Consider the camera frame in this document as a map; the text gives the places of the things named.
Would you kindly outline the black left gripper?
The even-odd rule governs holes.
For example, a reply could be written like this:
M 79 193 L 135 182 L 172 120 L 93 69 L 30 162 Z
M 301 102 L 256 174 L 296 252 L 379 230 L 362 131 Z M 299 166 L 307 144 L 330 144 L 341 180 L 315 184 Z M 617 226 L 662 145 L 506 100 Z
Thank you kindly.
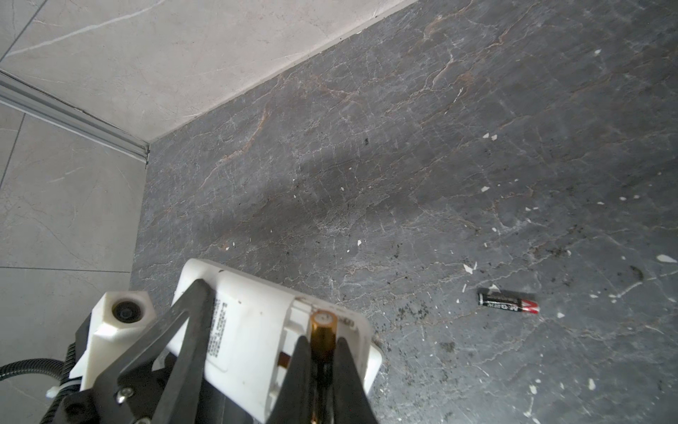
M 193 423 L 215 291 L 197 279 L 91 389 L 69 395 L 54 423 Z

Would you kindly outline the red black AAA battery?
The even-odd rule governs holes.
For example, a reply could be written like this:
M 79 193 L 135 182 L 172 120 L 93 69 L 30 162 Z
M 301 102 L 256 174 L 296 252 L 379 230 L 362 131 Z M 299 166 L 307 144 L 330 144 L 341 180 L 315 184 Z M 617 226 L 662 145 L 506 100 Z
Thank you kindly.
M 491 307 L 510 312 L 539 314 L 540 306 L 531 300 L 505 296 L 499 293 L 480 293 L 478 304 L 482 307 Z

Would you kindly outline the white remote control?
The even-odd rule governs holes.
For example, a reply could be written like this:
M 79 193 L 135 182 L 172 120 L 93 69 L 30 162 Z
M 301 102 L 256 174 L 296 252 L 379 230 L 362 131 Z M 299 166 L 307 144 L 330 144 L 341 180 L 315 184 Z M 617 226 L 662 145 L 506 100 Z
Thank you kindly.
M 280 355 L 292 354 L 299 337 L 311 336 L 319 311 L 337 318 L 337 337 L 348 342 L 363 388 L 371 390 L 383 353 L 362 314 L 200 259 L 183 266 L 174 297 L 198 279 L 215 291 L 204 377 L 255 420 L 264 422 L 274 409 L 286 375 Z

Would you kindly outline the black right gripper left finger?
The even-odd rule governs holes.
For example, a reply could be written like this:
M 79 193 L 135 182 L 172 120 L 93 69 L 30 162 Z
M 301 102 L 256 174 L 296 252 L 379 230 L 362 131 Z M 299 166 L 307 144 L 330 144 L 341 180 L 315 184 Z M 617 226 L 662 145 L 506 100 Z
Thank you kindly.
M 296 342 L 282 389 L 267 424 L 309 424 L 313 416 L 312 379 L 312 350 L 308 339 L 302 336 Z

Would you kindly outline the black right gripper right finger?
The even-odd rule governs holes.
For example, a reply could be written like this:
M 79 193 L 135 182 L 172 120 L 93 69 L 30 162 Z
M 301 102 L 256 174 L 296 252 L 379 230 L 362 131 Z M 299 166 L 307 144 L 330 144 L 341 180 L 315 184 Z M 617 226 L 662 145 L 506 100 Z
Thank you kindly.
M 344 337 L 340 337 L 335 344 L 332 391 L 336 424 L 378 424 Z

